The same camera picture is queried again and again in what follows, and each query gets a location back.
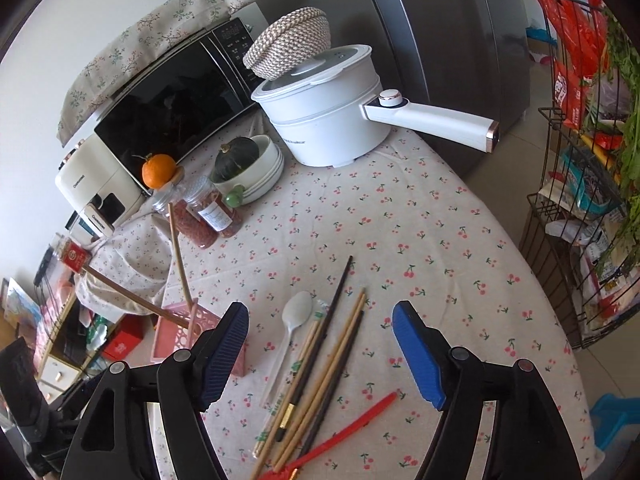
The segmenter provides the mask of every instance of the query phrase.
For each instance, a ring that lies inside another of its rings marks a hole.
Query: blue gripper pad
[[[240,307],[235,313],[229,312],[233,315],[231,323],[204,370],[202,393],[200,394],[200,402],[204,406],[209,406],[222,396],[231,370],[249,332],[249,311],[242,303],[238,303],[238,305]]]
[[[440,367],[419,335],[420,329],[426,330],[424,323],[408,301],[396,304],[392,320],[394,335],[422,398],[433,404],[436,410],[441,410],[447,396],[442,387]]]

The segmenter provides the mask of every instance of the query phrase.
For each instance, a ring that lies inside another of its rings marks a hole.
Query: microwave
[[[145,158],[156,153],[180,162],[255,103],[262,82],[242,63],[253,40],[239,18],[193,34],[114,95],[95,133],[149,194]]]

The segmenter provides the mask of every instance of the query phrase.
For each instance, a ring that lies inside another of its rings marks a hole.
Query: white electric pot
[[[490,152],[498,123],[455,110],[418,105],[382,91],[371,47],[325,50],[252,93],[291,153],[306,166],[344,166],[370,152],[391,125]]]

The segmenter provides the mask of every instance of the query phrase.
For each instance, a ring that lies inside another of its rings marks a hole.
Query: black chopstick
[[[358,336],[358,330],[360,329],[363,316],[364,311],[361,310],[358,313],[358,319],[356,320],[356,323],[354,325],[353,332],[349,336],[349,339],[347,339],[347,345],[344,349],[343,354],[340,356],[340,361],[338,362],[338,366],[335,369],[334,376],[331,378],[331,382],[329,382],[326,396],[324,397],[324,399],[322,399],[322,404],[320,404],[320,407],[318,408],[318,414],[316,415],[314,423],[309,430],[309,433],[305,439],[305,443],[302,445],[302,449],[300,450],[298,458],[305,456],[309,451],[311,451],[314,440],[316,439],[316,436],[318,436],[320,426],[322,426],[322,422],[324,421],[324,416],[329,410],[329,405],[331,405],[332,401],[334,400],[335,391],[338,388],[338,383],[340,382],[340,378],[342,377],[342,372],[347,365],[347,361],[349,360],[349,356],[351,354],[351,349],[353,349],[353,344],[355,343]]]
[[[308,365],[305,366],[305,368],[302,370],[302,375],[300,375],[300,380],[296,385],[296,389],[293,390],[293,394],[291,396],[291,400],[289,401],[289,405],[286,407],[285,416],[282,419],[282,422],[280,423],[280,427],[278,428],[278,431],[276,432],[276,442],[282,442],[282,439],[284,438],[284,434],[287,431],[287,425],[291,420],[291,413],[293,412],[293,409],[295,409],[295,407],[300,402],[300,399],[302,398],[302,394],[305,391],[306,384],[309,382],[309,377],[311,377],[311,371],[313,369],[313,365],[316,363],[316,360],[318,360],[318,354],[320,353],[320,348],[322,347],[322,343],[324,342],[326,335],[328,333],[331,320],[334,318],[335,309],[336,309],[336,306],[338,305],[338,301],[340,300],[340,294],[342,292],[344,282],[347,279],[349,270],[351,269],[352,261],[353,261],[353,256],[349,256],[349,259],[347,260],[347,264],[344,267],[344,270],[342,272],[342,276],[340,277],[340,283],[338,283],[338,288],[335,290],[334,298],[331,302],[331,305],[329,305],[329,308],[326,311],[326,316],[324,316],[324,319],[322,320],[322,325],[320,326],[320,328],[318,328],[318,330],[320,331],[320,337],[316,339],[316,342],[314,343],[314,345],[311,347],[311,350],[309,351],[309,356],[307,357]]]

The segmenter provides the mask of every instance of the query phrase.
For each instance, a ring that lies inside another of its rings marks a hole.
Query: blue plastic stool
[[[620,428],[640,424],[640,398],[619,399],[613,394],[604,394],[590,413],[595,444],[605,450]]]

